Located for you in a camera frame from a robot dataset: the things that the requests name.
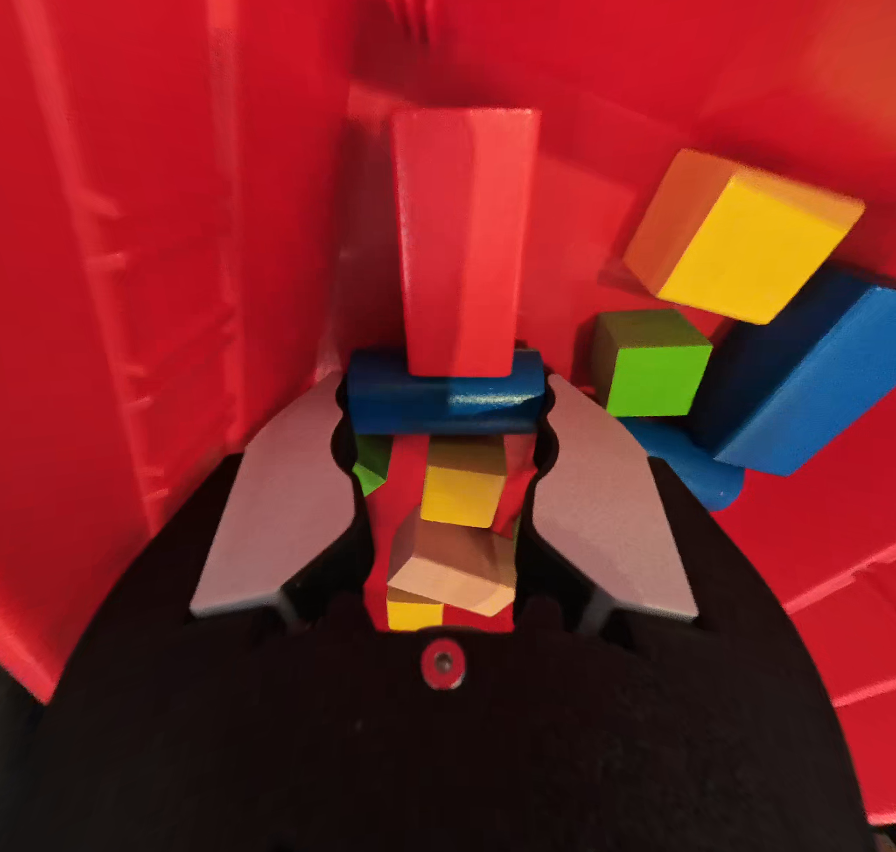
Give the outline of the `green wooden cube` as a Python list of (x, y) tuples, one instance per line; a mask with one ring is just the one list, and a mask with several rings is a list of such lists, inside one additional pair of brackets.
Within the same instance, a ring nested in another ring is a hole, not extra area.
[(599, 314), (590, 362), (595, 398), (617, 418), (684, 417), (712, 351), (674, 308)]

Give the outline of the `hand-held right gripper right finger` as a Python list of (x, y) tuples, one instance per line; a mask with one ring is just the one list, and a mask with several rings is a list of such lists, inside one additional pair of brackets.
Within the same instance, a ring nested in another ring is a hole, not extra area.
[(563, 624), (616, 611), (698, 616), (649, 457), (631, 432), (557, 374), (546, 378), (521, 510), (521, 608), (559, 606)]

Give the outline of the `red wooden block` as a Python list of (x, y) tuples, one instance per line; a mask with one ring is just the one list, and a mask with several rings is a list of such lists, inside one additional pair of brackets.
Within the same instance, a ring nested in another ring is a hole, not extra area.
[(511, 373), (541, 118), (533, 108), (393, 112), (410, 375)]

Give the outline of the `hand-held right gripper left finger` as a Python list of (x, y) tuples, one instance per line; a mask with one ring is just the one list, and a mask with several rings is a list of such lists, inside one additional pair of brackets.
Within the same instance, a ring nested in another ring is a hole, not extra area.
[(271, 608), (315, 622), (363, 595), (375, 547), (342, 381), (320, 381), (245, 447), (190, 613)]

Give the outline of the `long green wooden block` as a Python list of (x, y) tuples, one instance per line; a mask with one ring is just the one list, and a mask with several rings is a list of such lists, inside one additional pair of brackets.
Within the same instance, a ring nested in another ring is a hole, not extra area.
[(364, 497), (368, 497), (388, 479), (393, 436), (356, 433), (354, 440), (356, 459), (352, 471), (358, 478)]

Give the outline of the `blue wooden cylinder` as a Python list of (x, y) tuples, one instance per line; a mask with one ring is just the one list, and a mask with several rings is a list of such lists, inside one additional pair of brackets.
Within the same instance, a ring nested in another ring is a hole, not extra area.
[(540, 353), (517, 349), (505, 377), (412, 376), (402, 349), (357, 350), (346, 394), (362, 435), (497, 435), (536, 431), (545, 396)]
[(715, 461), (681, 427), (646, 418), (620, 422), (649, 456), (666, 461), (706, 510), (726, 510), (741, 495), (745, 469)]

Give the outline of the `yellow wooden cube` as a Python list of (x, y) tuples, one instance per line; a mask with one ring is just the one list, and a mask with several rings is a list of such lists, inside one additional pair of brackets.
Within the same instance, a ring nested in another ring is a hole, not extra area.
[(430, 436), (421, 519), (490, 528), (507, 474), (500, 434)]

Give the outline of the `red plastic bin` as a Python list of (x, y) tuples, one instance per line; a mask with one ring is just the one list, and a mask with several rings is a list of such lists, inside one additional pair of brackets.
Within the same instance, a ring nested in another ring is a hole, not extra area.
[(726, 510), (648, 455), (693, 622), (521, 608), (539, 420), (496, 616), (388, 629), (425, 434), (362, 596), (191, 615), (247, 444), (407, 356), (403, 107), (541, 112), (514, 350), (596, 403), (599, 314), (742, 322), (623, 264), (682, 150), (863, 201), (818, 271), (894, 279), (894, 0), (2, 0), (2, 670), (39, 702), (2, 849), (875, 850), (894, 390)]

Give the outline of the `natural wooden block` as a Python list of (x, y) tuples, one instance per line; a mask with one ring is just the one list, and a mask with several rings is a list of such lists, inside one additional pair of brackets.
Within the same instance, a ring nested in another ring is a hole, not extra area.
[(516, 581), (513, 541), (490, 529), (426, 521), (415, 508), (393, 538), (390, 588), (493, 617), (515, 600)]

